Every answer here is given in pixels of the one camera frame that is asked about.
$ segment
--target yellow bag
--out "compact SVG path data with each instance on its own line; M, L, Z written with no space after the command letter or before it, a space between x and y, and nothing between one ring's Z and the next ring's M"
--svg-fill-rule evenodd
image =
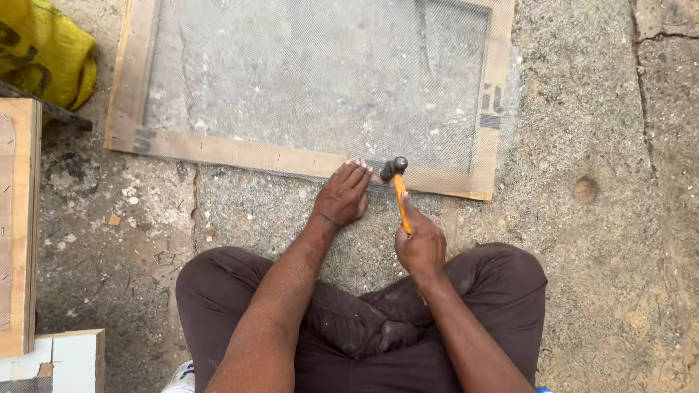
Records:
M0 0L0 80L77 109L97 80L88 33L44 0Z

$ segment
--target hammer handle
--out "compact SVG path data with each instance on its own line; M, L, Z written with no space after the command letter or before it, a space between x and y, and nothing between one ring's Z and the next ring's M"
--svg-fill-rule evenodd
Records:
M398 201L398 211L401 212L401 219L403 220L403 230L407 234L412 234L412 225L408 221L408 216L405 214L405 208L403 207L403 200L401 196L405 192L405 183L403 183L403 175L396 174L393 179L394 188L396 189L396 200Z

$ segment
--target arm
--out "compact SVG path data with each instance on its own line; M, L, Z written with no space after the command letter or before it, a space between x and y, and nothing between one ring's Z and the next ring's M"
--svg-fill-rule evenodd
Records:
M346 162L318 194L305 229L269 269L206 392L293 392L298 328L337 230L369 206L373 170Z
M402 198L413 233L408 237L402 228L396 232L396 254L427 301L463 390L533 392L447 277L444 271L447 241L442 230L412 206L408 193Z

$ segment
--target concrete ground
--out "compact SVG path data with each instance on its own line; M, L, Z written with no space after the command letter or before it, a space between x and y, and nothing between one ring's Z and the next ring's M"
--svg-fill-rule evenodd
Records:
M158 392L189 359L173 296L182 264L217 245L278 257L320 185L104 150L124 4L54 3L99 42L99 79L78 111L94 132L51 125L43 135L38 332L104 327L107 392ZM549 287L537 379L555 392L699 386L696 6L519 0L524 95L503 188L491 203L416 196L451 255L505 241L541 261ZM580 179L593 201L574 193ZM370 195L322 273L356 294L405 275L393 196ZM118 226L107 224L112 214Z

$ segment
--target forearm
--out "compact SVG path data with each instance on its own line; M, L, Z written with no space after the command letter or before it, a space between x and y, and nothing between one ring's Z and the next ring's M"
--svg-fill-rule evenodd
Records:
M208 392L291 392L298 328L336 227L312 216L260 282Z
M478 322L445 274L419 283L463 389L470 393L533 390Z

